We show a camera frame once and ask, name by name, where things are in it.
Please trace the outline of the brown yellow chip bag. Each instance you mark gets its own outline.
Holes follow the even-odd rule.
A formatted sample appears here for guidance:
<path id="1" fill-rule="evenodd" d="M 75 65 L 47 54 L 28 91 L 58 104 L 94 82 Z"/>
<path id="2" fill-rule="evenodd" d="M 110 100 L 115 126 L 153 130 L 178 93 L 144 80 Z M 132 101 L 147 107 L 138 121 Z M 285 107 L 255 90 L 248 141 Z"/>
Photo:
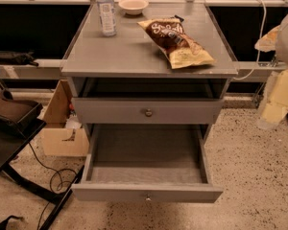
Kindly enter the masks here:
<path id="1" fill-rule="evenodd" d="M 207 50 L 185 33 L 178 18 L 150 19 L 138 25 L 167 57 L 173 69 L 215 62 Z"/>

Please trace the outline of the grey drawer cabinet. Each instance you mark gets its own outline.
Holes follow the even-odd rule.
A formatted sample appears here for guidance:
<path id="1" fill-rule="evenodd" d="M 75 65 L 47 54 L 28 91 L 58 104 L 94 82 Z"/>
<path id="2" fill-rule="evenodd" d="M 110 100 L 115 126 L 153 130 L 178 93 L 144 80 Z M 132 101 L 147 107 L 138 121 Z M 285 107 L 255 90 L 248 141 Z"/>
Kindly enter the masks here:
<path id="1" fill-rule="evenodd" d="M 141 19 L 179 15 L 186 33 L 213 56 L 203 66 L 173 69 L 147 36 Z M 97 10 L 88 17 L 63 64 L 74 98 L 223 100 L 237 73 L 207 8 L 196 3 L 153 3 L 141 17 L 116 14 L 118 33 L 104 37 Z"/>

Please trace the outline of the open grey middle drawer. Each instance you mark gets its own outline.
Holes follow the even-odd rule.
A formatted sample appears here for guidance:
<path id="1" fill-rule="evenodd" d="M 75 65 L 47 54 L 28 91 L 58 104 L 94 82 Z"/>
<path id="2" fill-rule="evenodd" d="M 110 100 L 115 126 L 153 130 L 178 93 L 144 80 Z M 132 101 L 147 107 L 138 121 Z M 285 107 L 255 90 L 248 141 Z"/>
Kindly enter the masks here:
<path id="1" fill-rule="evenodd" d="M 97 125 L 79 200 L 213 203 L 202 131 L 191 125 Z"/>

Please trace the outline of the closed grey upper drawer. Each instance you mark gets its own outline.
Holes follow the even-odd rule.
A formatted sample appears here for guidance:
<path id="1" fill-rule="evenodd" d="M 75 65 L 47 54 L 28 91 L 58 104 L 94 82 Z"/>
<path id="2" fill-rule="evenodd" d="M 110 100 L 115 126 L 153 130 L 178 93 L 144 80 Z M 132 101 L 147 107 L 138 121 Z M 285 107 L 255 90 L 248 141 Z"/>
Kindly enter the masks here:
<path id="1" fill-rule="evenodd" d="M 83 124 L 214 124 L 222 100 L 74 98 Z"/>

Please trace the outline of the cardboard box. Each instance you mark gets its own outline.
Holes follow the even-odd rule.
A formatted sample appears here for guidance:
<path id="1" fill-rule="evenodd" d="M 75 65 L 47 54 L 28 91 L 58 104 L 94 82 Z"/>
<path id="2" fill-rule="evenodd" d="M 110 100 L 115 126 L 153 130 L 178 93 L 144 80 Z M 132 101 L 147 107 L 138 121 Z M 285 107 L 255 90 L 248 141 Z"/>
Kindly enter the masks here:
<path id="1" fill-rule="evenodd" d="M 88 152 L 88 139 L 72 113 L 71 99 L 68 82 L 60 80 L 43 115 L 46 126 L 40 135 L 46 155 L 82 157 Z"/>

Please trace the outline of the dark blue snack bar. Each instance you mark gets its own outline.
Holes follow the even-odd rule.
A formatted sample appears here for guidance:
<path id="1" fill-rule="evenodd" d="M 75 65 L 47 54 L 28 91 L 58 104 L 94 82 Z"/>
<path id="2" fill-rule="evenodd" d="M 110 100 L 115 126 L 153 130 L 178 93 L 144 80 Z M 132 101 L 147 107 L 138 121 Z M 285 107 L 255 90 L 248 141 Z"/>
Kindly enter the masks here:
<path id="1" fill-rule="evenodd" d="M 182 17 L 178 16 L 178 15 L 174 15 L 174 17 L 177 18 L 180 22 L 184 21 L 184 19 Z"/>

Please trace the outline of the white paper bowl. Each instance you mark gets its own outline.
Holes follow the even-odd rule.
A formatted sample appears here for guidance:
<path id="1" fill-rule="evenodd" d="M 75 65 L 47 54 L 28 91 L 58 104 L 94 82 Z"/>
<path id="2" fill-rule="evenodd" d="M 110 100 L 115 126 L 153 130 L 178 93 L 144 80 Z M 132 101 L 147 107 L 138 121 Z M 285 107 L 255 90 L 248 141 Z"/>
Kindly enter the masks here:
<path id="1" fill-rule="evenodd" d="M 147 0 L 121 0 L 118 6 L 128 15 L 140 15 L 149 5 Z"/>

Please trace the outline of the clear plastic water bottle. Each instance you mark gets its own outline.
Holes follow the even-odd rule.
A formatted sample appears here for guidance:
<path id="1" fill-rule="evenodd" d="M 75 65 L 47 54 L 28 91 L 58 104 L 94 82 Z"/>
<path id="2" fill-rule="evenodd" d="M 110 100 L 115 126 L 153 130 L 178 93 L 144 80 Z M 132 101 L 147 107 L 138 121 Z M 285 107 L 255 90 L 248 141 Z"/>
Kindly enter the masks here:
<path id="1" fill-rule="evenodd" d="M 101 21 L 102 33 L 105 36 L 116 35 L 114 0 L 96 0 Z"/>

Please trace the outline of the yellow foam padding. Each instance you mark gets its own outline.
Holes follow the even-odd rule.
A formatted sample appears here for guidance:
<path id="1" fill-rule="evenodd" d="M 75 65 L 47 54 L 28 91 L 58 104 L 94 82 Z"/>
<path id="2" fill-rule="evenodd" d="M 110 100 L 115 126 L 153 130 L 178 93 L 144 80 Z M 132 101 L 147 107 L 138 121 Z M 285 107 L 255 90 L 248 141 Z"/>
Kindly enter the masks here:
<path id="1" fill-rule="evenodd" d="M 258 108 L 257 126 L 272 129 L 288 113 L 288 69 L 280 73 L 273 72 L 264 88 L 264 98 Z"/>

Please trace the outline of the black item on ledge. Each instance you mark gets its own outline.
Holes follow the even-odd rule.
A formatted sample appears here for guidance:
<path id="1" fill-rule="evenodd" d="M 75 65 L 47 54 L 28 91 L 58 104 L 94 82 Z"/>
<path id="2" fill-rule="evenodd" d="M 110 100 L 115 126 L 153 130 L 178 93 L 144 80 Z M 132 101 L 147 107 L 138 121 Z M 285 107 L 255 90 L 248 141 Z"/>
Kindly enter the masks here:
<path id="1" fill-rule="evenodd" d="M 38 63 L 31 53 L 21 53 L 12 51 L 0 51 L 0 64 L 4 65 L 33 65 L 38 67 Z"/>

